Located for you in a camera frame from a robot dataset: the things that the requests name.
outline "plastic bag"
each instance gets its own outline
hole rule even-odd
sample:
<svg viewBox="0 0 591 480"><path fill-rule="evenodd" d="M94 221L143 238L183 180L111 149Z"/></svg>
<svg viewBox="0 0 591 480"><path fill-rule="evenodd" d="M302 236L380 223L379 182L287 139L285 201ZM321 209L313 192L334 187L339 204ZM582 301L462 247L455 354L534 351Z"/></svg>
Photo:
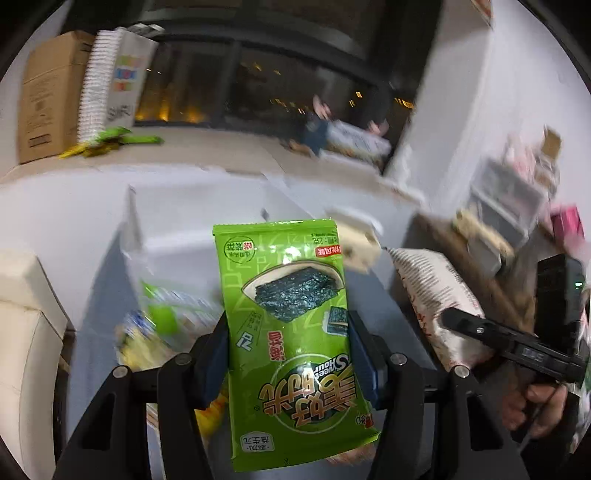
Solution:
<svg viewBox="0 0 591 480"><path fill-rule="evenodd" d="M213 233L230 331L235 470L373 442L379 434L349 359L335 223L216 225Z"/></svg>

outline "circular stamp logo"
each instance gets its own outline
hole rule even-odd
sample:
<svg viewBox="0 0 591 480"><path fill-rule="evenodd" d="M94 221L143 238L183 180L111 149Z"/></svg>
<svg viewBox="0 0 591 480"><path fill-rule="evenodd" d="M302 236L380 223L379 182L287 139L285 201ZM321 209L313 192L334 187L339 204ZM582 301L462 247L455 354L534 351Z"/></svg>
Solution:
<svg viewBox="0 0 591 480"><path fill-rule="evenodd" d="M256 246L248 236L235 236L223 246L224 255L235 263L246 263L255 256Z"/></svg>

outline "blue tabletop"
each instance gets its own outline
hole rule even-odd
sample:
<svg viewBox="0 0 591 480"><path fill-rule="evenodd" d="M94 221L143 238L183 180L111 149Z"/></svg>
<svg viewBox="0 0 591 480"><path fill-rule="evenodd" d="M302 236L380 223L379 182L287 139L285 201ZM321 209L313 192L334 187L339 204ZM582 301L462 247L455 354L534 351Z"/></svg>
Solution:
<svg viewBox="0 0 591 480"><path fill-rule="evenodd" d="M421 341L408 324L398 305L373 274L345 272L350 309L357 310L371 333L384 338L393 352L401 352L425 368L435 368ZM107 375L117 365L114 349L115 326L126 313L138 308L125 270L117 236L95 279L82 328L76 333L67 393L66 433L72 435L76 424ZM385 412L376 412L376 425L383 423ZM423 422L423 442L417 474L430 464L434 409L427 405ZM163 479L160 447L156 434L148 428L152 478ZM362 479L370 463L356 466L332 465L325 460L272 471L236 473L232 468L228 416L209 445L210 464L216 478L223 479Z"/></svg>

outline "white snack bag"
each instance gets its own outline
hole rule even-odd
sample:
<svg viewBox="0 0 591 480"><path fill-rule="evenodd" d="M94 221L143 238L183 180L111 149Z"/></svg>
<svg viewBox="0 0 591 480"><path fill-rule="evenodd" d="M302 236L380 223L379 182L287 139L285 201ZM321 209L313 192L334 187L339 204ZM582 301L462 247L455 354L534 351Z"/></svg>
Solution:
<svg viewBox="0 0 591 480"><path fill-rule="evenodd" d="M441 312L449 307L485 317L478 300L445 255L405 248L391 250L390 254L421 329L444 368L447 371L455 365L472 368L489 359L491 349L441 325Z"/></svg>

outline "human hand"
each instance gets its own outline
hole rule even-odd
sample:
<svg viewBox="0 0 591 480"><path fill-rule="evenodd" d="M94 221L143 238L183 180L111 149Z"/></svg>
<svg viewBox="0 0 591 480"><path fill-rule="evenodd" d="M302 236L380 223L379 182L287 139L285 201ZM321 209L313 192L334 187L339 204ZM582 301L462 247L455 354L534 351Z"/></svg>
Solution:
<svg viewBox="0 0 591 480"><path fill-rule="evenodd" d="M523 413L526 399L541 405L548 402L531 426L532 438L544 437L558 425L562 418L567 395L568 390L565 385L560 385L558 388L554 385L530 385L525 392L525 397L521 392L513 390L503 398L501 410L503 425L512 431L523 425L526 420Z"/></svg>

